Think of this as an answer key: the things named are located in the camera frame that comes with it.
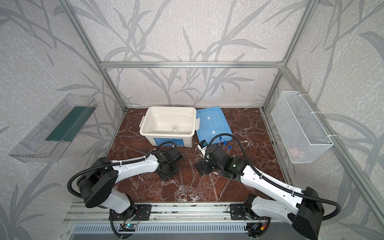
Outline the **white plastic storage bin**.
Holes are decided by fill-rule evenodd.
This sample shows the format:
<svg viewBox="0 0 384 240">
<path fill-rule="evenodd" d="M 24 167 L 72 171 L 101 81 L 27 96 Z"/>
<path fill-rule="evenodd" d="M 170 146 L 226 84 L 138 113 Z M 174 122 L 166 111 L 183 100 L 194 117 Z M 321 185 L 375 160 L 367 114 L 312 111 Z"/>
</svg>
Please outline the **white plastic storage bin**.
<svg viewBox="0 0 384 240">
<path fill-rule="evenodd" d="M 178 134 L 172 133 L 172 125 L 177 125 Z M 170 141 L 188 148 L 199 126 L 197 110 L 191 107 L 150 107 L 139 124 L 140 135 L 153 146 Z"/>
</svg>

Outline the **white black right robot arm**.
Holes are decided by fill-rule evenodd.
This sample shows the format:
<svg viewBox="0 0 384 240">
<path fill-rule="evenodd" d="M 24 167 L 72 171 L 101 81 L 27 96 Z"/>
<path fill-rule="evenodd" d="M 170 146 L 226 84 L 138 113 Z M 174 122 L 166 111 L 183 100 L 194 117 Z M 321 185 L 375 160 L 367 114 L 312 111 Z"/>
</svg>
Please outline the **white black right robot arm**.
<svg viewBox="0 0 384 240">
<path fill-rule="evenodd" d="M 243 209 L 249 219 L 276 219 L 292 225 L 307 239 L 318 239 L 325 210 L 315 190 L 302 190 L 286 185 L 259 170 L 254 170 L 245 159 L 231 158 L 216 144 L 208 145 L 206 141 L 202 141 L 198 144 L 198 149 L 204 156 L 204 159 L 195 165 L 201 176 L 218 172 L 227 179 L 240 182 L 269 196 L 268 200 L 260 196 L 247 198 Z"/>
</svg>

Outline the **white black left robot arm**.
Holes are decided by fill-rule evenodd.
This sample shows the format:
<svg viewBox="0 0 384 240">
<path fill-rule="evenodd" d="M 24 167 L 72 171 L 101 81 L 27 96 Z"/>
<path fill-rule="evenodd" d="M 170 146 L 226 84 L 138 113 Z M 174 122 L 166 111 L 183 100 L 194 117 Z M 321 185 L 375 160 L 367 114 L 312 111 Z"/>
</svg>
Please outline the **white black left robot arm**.
<svg viewBox="0 0 384 240">
<path fill-rule="evenodd" d="M 68 191 L 83 199 L 86 208 L 103 207 L 120 219 L 132 218 L 138 211 L 133 200 L 114 188 L 115 184 L 146 173 L 157 173 L 165 182 L 179 171 L 177 163 L 183 158 L 175 147 L 167 150 L 152 150 L 143 157 L 110 161 L 99 158 L 90 168 L 70 178 Z"/>
</svg>

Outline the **small clear glass beaker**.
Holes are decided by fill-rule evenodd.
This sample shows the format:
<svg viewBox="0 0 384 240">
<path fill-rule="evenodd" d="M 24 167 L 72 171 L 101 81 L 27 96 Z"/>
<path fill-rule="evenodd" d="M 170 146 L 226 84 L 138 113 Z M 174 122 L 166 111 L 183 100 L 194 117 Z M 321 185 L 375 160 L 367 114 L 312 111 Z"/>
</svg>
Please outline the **small clear glass beaker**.
<svg viewBox="0 0 384 240">
<path fill-rule="evenodd" d="M 179 133 L 177 125 L 172 125 L 172 133 L 173 134 L 178 134 Z"/>
</svg>

